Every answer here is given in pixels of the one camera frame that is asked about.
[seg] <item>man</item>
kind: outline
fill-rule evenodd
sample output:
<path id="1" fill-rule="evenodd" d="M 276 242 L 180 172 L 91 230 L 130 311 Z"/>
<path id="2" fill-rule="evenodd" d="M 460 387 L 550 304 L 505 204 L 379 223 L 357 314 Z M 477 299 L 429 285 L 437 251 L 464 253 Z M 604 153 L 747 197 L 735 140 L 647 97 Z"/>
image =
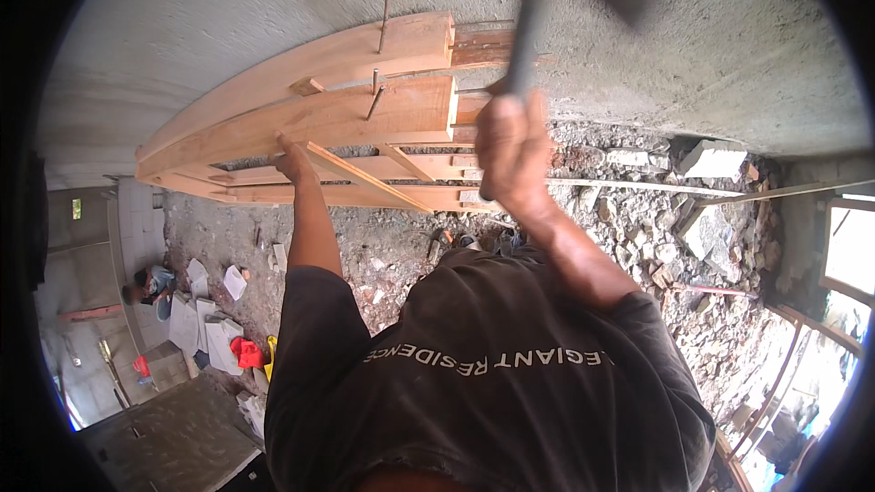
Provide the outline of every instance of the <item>man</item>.
<path id="1" fill-rule="evenodd" d="M 371 338 L 319 178 L 278 135 L 295 230 L 266 415 L 282 490 L 695 490 L 715 427 L 656 301 L 558 208 L 543 98 L 493 99 L 480 166 L 541 251 L 448 251 Z"/>
<path id="2" fill-rule="evenodd" d="M 170 318 L 170 295 L 176 284 L 176 276 L 163 266 L 143 268 L 134 274 L 134 280 L 122 287 L 122 300 L 133 306 L 141 304 L 158 305 L 155 308 L 159 322 Z"/>

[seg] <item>white tile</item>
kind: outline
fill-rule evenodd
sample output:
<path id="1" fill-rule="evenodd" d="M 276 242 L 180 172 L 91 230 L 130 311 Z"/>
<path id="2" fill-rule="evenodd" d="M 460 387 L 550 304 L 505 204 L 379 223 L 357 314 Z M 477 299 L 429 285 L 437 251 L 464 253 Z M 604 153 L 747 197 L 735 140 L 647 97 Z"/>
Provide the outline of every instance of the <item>white tile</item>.
<path id="1" fill-rule="evenodd" d="M 130 183 L 130 210 L 131 211 L 146 211 L 151 206 L 146 206 L 146 203 L 143 200 L 143 186 L 145 186 L 142 182 L 137 182 L 133 180 Z"/>
<path id="2" fill-rule="evenodd" d="M 131 232 L 130 238 L 134 240 L 134 258 L 140 258 L 146 256 L 146 246 L 144 244 L 144 234 L 143 231 L 137 230 L 137 223 L 134 223 L 134 231 Z"/>
<path id="3" fill-rule="evenodd" d="M 151 232 L 152 231 L 152 216 L 155 215 L 152 213 L 152 208 L 149 208 L 146 211 L 140 211 L 141 220 L 143 221 L 143 232 Z"/>
<path id="4" fill-rule="evenodd" d="M 135 233 L 143 233 L 143 212 L 132 211 L 130 214 L 130 235 Z"/>
<path id="5" fill-rule="evenodd" d="M 152 230 L 164 237 L 165 214 L 164 208 L 152 210 Z"/>

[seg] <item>concrete wall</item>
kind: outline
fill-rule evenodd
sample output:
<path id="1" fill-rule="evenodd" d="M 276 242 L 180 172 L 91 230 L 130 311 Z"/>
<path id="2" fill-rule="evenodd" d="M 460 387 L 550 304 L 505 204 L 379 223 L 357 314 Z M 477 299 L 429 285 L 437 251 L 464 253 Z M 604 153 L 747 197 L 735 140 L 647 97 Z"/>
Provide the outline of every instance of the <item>concrete wall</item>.
<path id="1" fill-rule="evenodd" d="M 201 492 L 254 457 L 236 412 L 233 399 L 199 377 L 80 435 L 119 490 Z"/>
<path id="2" fill-rule="evenodd" d="M 391 0 L 507 19 L 517 0 Z M 133 153 L 234 74 L 381 17 L 383 0 L 86 0 L 51 72 L 39 149 L 54 188 L 132 174 Z M 597 0 L 553 0 L 538 83 L 554 114 L 743 142 L 775 157 L 871 146 L 835 31 L 816 0 L 653 0 L 640 34 Z M 459 73 L 462 88 L 500 70 Z"/>
<path id="3" fill-rule="evenodd" d="M 72 199 L 82 199 L 82 218 L 72 220 Z M 97 345 L 104 338 L 131 401 L 156 395 L 137 383 L 132 367 L 137 350 L 121 316 L 86 323 L 60 321 L 61 313 L 119 303 L 118 284 L 108 241 L 107 200 L 100 189 L 50 192 L 49 247 L 46 282 L 34 294 L 46 364 L 60 377 L 67 395 L 93 424 L 121 407 L 115 399 L 112 375 Z M 73 364 L 78 359 L 81 364 Z"/>

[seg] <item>metal rod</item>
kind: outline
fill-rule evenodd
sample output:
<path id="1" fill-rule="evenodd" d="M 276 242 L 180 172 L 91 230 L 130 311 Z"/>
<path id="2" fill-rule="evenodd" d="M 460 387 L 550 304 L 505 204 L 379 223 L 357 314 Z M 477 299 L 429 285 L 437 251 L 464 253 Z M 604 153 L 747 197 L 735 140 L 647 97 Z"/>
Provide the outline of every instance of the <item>metal rod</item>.
<path id="1" fill-rule="evenodd" d="M 386 21 L 388 21 L 388 0 L 383 2 L 383 26 L 380 29 L 380 48 L 377 49 L 378 54 L 382 53 L 382 44 L 386 39 Z"/>
<path id="2" fill-rule="evenodd" d="M 382 93 L 386 90 L 386 86 L 380 86 L 380 89 L 377 91 L 377 94 L 374 96 L 374 103 L 371 103 L 371 110 L 367 112 L 367 118 L 365 121 L 370 122 L 371 117 L 374 115 L 374 110 L 377 108 L 377 103 L 380 103 L 380 97 L 382 97 Z"/>
<path id="3" fill-rule="evenodd" d="M 487 25 L 489 23 L 513 23 L 516 20 L 486 20 L 486 21 L 468 21 L 467 23 L 454 23 L 453 28 L 456 27 L 472 27 L 474 25 Z"/>

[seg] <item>wooden stick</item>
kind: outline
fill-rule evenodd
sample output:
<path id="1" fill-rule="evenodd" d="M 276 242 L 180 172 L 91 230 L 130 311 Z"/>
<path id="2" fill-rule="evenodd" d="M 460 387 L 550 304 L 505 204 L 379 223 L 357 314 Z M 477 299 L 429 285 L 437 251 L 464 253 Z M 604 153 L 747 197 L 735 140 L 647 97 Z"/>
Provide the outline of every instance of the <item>wooden stick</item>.
<path id="1" fill-rule="evenodd" d="M 795 187 L 784 187 L 783 189 L 763 190 L 762 192 L 754 192 L 753 194 L 745 194 L 730 198 L 717 198 L 716 200 L 703 200 L 697 202 L 697 205 L 704 207 L 706 205 L 716 205 L 718 203 L 738 203 L 738 202 L 756 202 L 758 200 L 768 200 L 769 198 L 778 198 L 788 195 L 808 194 L 810 192 L 823 192 L 824 190 L 845 189 L 847 187 L 856 187 L 861 184 L 869 184 L 875 182 L 875 179 L 866 180 L 828 180 L 825 182 L 812 182 L 811 184 L 801 184 Z"/>
<path id="2" fill-rule="evenodd" d="M 684 192 L 701 195 L 740 195 L 740 192 L 730 190 L 700 189 L 658 182 L 632 182 L 630 180 L 596 180 L 596 179 L 546 179 L 547 184 L 570 185 L 583 187 L 607 187 L 612 189 L 661 190 L 663 192 Z"/>
<path id="3" fill-rule="evenodd" d="M 380 86 L 380 89 L 377 91 L 376 95 L 374 95 L 374 102 L 371 103 L 371 110 L 367 112 L 367 118 L 365 118 L 367 122 L 371 121 L 371 117 L 374 115 L 374 111 L 377 109 L 377 104 L 380 103 L 380 97 L 382 97 L 382 93 L 385 91 L 386 86 Z"/>
<path id="4" fill-rule="evenodd" d="M 805 324 L 806 327 L 812 328 L 815 331 L 822 333 L 824 336 L 845 348 L 852 355 L 857 357 L 858 359 L 863 358 L 864 348 L 863 345 L 860 344 L 856 338 L 852 337 L 850 334 L 845 333 L 844 331 L 840 331 L 837 328 L 834 328 L 826 323 L 820 323 L 814 319 L 811 319 L 804 313 L 801 313 L 797 310 L 794 310 L 792 307 L 789 307 L 785 304 L 779 305 L 778 308 L 772 308 L 771 306 L 766 306 L 771 312 L 777 313 L 784 319 L 788 321 L 799 321 Z"/>
<path id="5" fill-rule="evenodd" d="M 310 157 L 310 160 L 323 169 L 327 169 L 329 171 L 334 172 L 335 174 L 343 176 L 346 180 L 351 180 L 355 184 L 361 186 L 366 190 L 370 190 L 371 192 L 377 192 L 380 195 L 387 195 L 391 199 L 402 202 L 404 207 L 408 207 L 410 209 L 419 210 L 422 213 L 434 213 L 434 210 L 426 207 L 420 202 L 414 200 L 413 198 L 398 192 L 392 187 L 388 186 L 382 180 L 379 180 L 373 177 L 370 174 L 365 173 L 364 171 L 356 168 L 356 166 L 350 165 L 345 162 L 343 159 L 338 158 L 334 154 L 331 154 L 324 148 L 320 147 L 312 143 L 311 141 L 306 141 L 305 143 L 299 143 L 304 150 L 307 151 L 307 155 Z"/>
<path id="6" fill-rule="evenodd" d="M 380 48 L 377 49 L 378 54 L 382 53 L 382 44 L 386 40 L 386 21 L 388 21 L 388 0 L 383 2 L 383 25 L 380 29 Z"/>
<path id="7" fill-rule="evenodd" d="M 757 424 L 763 420 L 766 416 L 766 410 L 769 405 L 772 403 L 772 399 L 774 399 L 775 393 L 778 392 L 778 386 L 781 384 L 781 379 L 784 377 L 784 373 L 787 372 L 787 366 L 790 365 L 790 359 L 793 358 L 793 354 L 796 351 L 796 343 L 799 342 L 799 334 L 803 332 L 803 322 L 797 321 L 795 323 L 796 330 L 793 333 L 793 341 L 790 342 L 790 347 L 787 349 L 787 357 L 784 357 L 784 363 L 781 365 L 781 368 L 778 370 L 778 376 L 775 377 L 774 383 L 772 384 L 772 388 L 766 394 L 766 400 L 763 401 L 762 408 L 760 408 L 760 413 L 757 414 L 757 417 L 753 420 L 753 425 L 741 436 L 741 439 L 738 440 L 738 444 L 735 448 L 732 449 L 732 452 L 729 454 L 727 458 L 731 458 L 735 454 L 738 453 L 738 449 L 741 448 L 742 443 L 745 442 L 745 439 L 751 436 L 753 430 L 756 429 Z"/>
<path id="8" fill-rule="evenodd" d="M 410 156 L 401 151 L 400 148 L 390 147 L 386 144 L 377 144 L 375 145 L 377 150 L 380 151 L 380 154 L 384 154 L 389 158 L 393 159 L 398 165 L 404 167 L 413 176 L 419 180 L 426 180 L 428 182 L 434 182 L 435 179 L 431 175 L 425 173 L 416 163 L 414 163 Z"/>

